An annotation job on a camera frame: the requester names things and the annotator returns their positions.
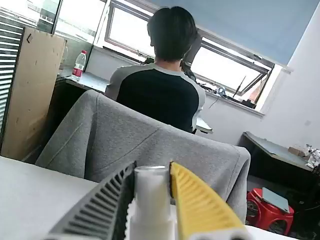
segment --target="wooden board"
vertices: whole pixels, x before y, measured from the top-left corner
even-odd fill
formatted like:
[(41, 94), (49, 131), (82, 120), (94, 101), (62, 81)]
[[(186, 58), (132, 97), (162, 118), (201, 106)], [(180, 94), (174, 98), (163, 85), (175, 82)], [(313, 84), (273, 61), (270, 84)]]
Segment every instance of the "wooden board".
[(22, 160), (39, 144), (66, 40), (25, 28), (5, 110), (1, 155)]

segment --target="person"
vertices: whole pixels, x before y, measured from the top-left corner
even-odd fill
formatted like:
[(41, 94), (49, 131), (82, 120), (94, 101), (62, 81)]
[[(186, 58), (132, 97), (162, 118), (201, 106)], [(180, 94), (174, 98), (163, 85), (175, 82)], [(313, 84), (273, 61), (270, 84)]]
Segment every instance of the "person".
[(118, 68), (105, 95), (139, 113), (192, 133), (205, 104), (205, 91), (187, 77), (181, 61), (198, 32), (182, 7), (164, 7), (147, 24), (154, 63)]

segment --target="water bottle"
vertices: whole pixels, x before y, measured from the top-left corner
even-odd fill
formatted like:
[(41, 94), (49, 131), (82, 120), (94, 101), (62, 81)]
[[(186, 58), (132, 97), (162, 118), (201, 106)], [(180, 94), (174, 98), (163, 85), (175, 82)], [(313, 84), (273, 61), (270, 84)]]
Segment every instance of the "water bottle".
[(72, 79), (79, 82), (82, 71), (86, 65), (86, 53), (87, 51), (82, 50), (79, 56), (75, 60), (75, 65), (72, 71)]

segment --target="red bottle label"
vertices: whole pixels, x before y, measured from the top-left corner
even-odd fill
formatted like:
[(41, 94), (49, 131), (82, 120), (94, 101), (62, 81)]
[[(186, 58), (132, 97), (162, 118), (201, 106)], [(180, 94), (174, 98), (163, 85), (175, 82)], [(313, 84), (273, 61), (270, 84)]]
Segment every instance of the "red bottle label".
[(82, 70), (79, 69), (79, 68), (74, 68), (73, 71), (72, 71), (72, 74), (77, 76), (77, 77), (81, 77)]

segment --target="gray plastic part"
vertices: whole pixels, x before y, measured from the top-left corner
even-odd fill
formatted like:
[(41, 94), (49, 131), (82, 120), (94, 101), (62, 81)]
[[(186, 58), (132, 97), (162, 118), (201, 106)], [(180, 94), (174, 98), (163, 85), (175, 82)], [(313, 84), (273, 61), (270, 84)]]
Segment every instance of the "gray plastic part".
[(134, 198), (136, 163), (125, 165), (102, 180), (51, 229), (51, 234), (125, 238), (128, 205)]

